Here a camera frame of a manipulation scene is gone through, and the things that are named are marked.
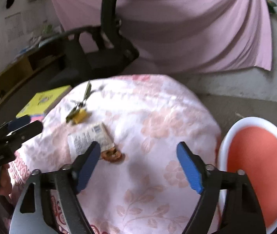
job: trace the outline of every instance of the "white wall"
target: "white wall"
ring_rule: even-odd
[[[16,13],[21,13],[22,16],[23,35],[8,42],[5,18]],[[15,0],[9,9],[6,9],[6,0],[0,0],[0,71],[14,59],[20,50],[28,45],[31,33],[27,33],[29,21],[26,23],[23,20],[24,16],[28,16],[28,18],[30,16],[30,23],[34,22],[34,24],[42,24],[44,20],[47,20],[47,23],[53,26],[60,25],[50,0],[40,0],[32,3],[28,3],[27,0]]]

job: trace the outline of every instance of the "paper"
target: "paper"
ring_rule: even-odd
[[[24,34],[20,12],[6,17],[5,26],[8,42],[18,39]]]
[[[99,143],[101,152],[115,146],[102,122],[92,124],[84,131],[68,135],[71,160],[74,161],[78,155],[84,154],[94,141]]]

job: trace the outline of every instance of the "small snack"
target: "small snack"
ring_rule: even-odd
[[[100,155],[102,159],[111,163],[121,161],[123,158],[123,154],[116,148],[105,150]]]
[[[73,116],[72,121],[74,124],[79,124],[86,116],[87,112],[84,109],[80,109],[79,112]]]

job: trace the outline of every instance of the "yellow book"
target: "yellow book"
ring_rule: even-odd
[[[63,86],[53,90],[36,93],[30,102],[17,114],[16,118],[24,115],[47,115],[59,101],[72,89],[71,86]]]

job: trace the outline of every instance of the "blue gripper pad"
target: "blue gripper pad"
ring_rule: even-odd
[[[186,149],[182,143],[179,143],[177,145],[176,155],[178,160],[180,161],[185,176],[187,177],[187,180],[191,185],[191,188],[195,190],[198,194],[201,194],[203,191],[201,173],[196,168],[196,165],[190,158],[189,154],[186,152]]]
[[[29,115],[22,116],[20,118],[14,119],[8,123],[8,132],[15,131],[31,122],[31,117]]]
[[[96,143],[92,152],[90,153],[85,163],[83,164],[81,170],[79,171],[79,173],[77,173],[78,175],[78,182],[76,186],[77,193],[80,193],[83,189],[86,188],[86,185],[90,180],[90,177],[93,173],[93,170],[95,169],[95,166],[99,160],[99,157],[100,157],[100,145],[99,143]]]

